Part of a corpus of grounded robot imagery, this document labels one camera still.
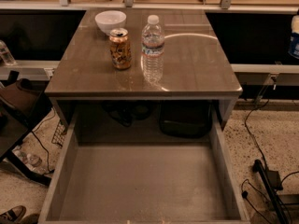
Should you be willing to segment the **blue pepsi can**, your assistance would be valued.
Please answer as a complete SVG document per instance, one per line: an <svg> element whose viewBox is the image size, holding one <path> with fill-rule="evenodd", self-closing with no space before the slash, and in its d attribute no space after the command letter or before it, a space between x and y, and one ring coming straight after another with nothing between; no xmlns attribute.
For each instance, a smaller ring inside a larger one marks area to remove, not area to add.
<svg viewBox="0 0 299 224"><path fill-rule="evenodd" d="M299 15L292 18L292 33L289 54L292 57L299 59Z"/></svg>

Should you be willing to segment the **plastic bottle on left shelf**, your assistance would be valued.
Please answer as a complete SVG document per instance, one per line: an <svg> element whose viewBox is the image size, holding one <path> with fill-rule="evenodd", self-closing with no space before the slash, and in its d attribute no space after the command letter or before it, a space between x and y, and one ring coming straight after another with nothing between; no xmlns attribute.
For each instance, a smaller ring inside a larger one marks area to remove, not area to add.
<svg viewBox="0 0 299 224"><path fill-rule="evenodd" d="M11 66L16 64L16 60L13 58L6 43L0 40L0 57L4 61L5 65Z"/></svg>

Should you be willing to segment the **plastic bottle on floor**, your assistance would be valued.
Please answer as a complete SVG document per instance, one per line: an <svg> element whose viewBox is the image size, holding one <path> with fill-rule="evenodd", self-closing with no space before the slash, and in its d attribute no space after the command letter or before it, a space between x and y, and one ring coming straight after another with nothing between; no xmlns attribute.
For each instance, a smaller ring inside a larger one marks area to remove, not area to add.
<svg viewBox="0 0 299 224"><path fill-rule="evenodd" d="M21 150L16 150L14 154L30 171L40 175L44 175L47 172L46 167L39 156L25 153Z"/></svg>

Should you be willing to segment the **gold soda can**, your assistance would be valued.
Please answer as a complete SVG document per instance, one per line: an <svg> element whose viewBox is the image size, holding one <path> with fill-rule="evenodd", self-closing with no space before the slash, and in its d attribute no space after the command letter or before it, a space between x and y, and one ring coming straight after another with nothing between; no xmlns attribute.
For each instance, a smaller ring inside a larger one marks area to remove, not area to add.
<svg viewBox="0 0 299 224"><path fill-rule="evenodd" d="M116 28L110 31L110 55L115 68L128 69L131 66L131 48L129 33L124 28Z"/></svg>

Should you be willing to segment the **black stand base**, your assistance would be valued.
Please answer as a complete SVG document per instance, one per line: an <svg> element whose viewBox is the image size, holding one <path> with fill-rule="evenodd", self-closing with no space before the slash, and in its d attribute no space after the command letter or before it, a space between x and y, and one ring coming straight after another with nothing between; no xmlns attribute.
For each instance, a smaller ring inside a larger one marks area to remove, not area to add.
<svg viewBox="0 0 299 224"><path fill-rule="evenodd" d="M299 205L299 194L279 195L272 187L266 169L260 160L255 160L252 171L258 173L270 199L270 207L276 212L280 224L291 224L292 218L288 217L290 207Z"/></svg>

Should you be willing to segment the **clear plastic water bottle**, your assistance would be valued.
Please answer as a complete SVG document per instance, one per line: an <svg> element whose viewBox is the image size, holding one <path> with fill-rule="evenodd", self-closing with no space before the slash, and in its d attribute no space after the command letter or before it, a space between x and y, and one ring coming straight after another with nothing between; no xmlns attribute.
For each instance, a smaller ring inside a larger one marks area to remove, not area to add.
<svg viewBox="0 0 299 224"><path fill-rule="evenodd" d="M141 35L142 67L144 78L158 83L164 68L164 30L157 15L149 15Z"/></svg>

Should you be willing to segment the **dark chair at left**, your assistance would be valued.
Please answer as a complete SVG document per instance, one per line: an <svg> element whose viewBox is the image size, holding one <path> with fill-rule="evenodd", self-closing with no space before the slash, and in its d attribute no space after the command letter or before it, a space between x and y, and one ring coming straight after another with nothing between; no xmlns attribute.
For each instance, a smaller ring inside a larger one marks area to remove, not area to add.
<svg viewBox="0 0 299 224"><path fill-rule="evenodd" d="M17 71L11 71L6 86L0 90L0 161L8 159L16 172L32 181L48 186L51 179L31 171L13 153L13 149L20 145L36 125L49 114L52 104L44 92L44 87L34 86L27 78L17 79L18 75Z"/></svg>

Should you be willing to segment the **white bowl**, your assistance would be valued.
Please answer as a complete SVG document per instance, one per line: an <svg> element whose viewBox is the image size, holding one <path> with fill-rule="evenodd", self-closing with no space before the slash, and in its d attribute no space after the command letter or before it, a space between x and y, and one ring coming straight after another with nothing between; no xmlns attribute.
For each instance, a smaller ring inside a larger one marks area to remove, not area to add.
<svg viewBox="0 0 299 224"><path fill-rule="evenodd" d="M126 14L118 10L107 10L98 13L94 19L99 29L109 35L111 30L125 26Z"/></svg>

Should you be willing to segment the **open grey top drawer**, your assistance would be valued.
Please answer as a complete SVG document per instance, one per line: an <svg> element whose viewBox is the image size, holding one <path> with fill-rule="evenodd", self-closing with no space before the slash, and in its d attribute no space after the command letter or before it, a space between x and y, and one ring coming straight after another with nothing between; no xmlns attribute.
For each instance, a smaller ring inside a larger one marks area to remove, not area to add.
<svg viewBox="0 0 299 224"><path fill-rule="evenodd" d="M77 107L39 224L250 224L222 127L196 140Z"/></svg>

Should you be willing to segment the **shoe on floor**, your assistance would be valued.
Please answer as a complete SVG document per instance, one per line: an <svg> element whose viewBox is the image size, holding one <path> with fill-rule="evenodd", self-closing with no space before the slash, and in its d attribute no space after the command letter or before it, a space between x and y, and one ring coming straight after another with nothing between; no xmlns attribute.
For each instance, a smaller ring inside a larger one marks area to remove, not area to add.
<svg viewBox="0 0 299 224"><path fill-rule="evenodd" d="M15 206L6 212L0 214L0 224L13 224L18 223L24 217L26 207L23 205Z"/></svg>

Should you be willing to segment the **grey cabinet with glossy top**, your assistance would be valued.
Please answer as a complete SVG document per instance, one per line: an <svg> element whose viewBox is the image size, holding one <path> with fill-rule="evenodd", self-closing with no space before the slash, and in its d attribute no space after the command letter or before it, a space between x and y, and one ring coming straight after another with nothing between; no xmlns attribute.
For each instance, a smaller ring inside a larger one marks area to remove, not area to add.
<svg viewBox="0 0 299 224"><path fill-rule="evenodd" d="M83 16L46 94L63 100L207 99L220 102L227 120L242 88L203 10L126 8L131 67L113 67L109 38L95 23L97 9ZM142 29L157 15L164 29L164 54L143 52Z"/></svg>

